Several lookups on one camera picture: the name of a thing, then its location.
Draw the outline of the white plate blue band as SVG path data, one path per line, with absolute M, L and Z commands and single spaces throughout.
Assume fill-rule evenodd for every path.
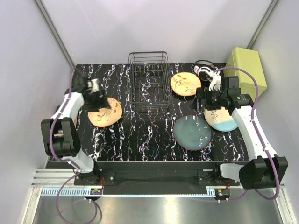
M 204 117 L 206 122 L 215 130 L 221 132 L 230 132 L 237 128 L 236 122 L 232 116 L 229 115 L 227 109 L 222 107 L 219 110 L 204 110 Z

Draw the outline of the teal glazed plate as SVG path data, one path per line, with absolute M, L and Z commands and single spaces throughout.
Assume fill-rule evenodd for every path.
M 209 124 L 195 115 L 179 118 L 174 124 L 173 135 L 181 147 L 190 151 L 204 149 L 212 139 Z

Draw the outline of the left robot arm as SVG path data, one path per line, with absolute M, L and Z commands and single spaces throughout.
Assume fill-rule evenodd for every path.
M 84 105 L 89 112 L 110 107 L 99 79 L 72 78 L 58 110 L 51 118 L 41 121 L 41 131 L 46 154 L 59 162 L 67 162 L 76 170 L 76 178 L 95 185 L 101 179 L 100 168 L 82 151 L 74 125 L 74 119 Z

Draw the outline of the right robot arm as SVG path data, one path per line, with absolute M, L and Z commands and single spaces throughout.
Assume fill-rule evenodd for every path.
M 279 187 L 288 168 L 288 161 L 268 142 L 258 121 L 254 102 L 249 94 L 242 94 L 238 77 L 204 78 L 202 90 L 197 96 L 205 99 L 207 110 L 225 108 L 240 130 L 249 162 L 245 165 L 228 162 L 216 167 L 213 182 L 223 185 L 228 179 L 239 182 L 245 190 Z

